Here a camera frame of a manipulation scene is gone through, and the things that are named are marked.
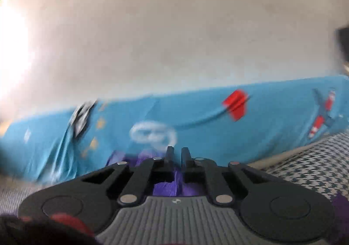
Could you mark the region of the blue houndstooth bed sheet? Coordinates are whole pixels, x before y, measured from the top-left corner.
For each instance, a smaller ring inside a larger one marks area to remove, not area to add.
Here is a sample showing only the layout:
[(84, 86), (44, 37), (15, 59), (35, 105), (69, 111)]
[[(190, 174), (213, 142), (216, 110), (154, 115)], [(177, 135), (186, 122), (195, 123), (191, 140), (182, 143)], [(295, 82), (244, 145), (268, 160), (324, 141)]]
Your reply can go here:
[[(327, 198), (337, 193), (348, 197), (348, 131), (338, 133), (249, 166), (313, 189)], [(30, 194), (46, 188), (1, 176), (1, 213), (16, 214), (20, 203)]]

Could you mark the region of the blue printed bolster pillow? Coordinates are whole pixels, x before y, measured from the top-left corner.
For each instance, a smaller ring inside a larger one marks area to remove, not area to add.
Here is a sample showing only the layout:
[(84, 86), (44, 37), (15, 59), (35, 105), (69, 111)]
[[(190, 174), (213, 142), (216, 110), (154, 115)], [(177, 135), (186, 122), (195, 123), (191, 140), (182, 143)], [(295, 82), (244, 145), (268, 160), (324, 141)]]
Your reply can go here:
[(55, 184), (106, 166), (112, 154), (188, 147), (224, 165), (254, 162), (348, 127), (348, 78), (328, 76), (94, 101), (1, 124), (1, 174)]

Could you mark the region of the purple floral garment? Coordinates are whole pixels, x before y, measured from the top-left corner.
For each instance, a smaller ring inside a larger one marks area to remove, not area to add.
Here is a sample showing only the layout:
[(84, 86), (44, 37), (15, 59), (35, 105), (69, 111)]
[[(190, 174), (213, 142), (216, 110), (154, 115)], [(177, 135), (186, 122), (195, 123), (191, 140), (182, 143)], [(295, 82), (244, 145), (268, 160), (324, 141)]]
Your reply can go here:
[[(144, 160), (154, 157), (164, 157), (165, 154), (154, 150), (143, 150), (137, 154), (126, 154), (114, 151), (107, 160), (106, 166), (120, 161), (126, 161), (131, 167), (140, 165)], [(157, 182), (154, 184), (152, 195), (156, 197), (194, 197), (205, 195), (205, 189), (198, 183), (185, 183), (180, 169), (175, 166), (173, 180), (170, 182)]]

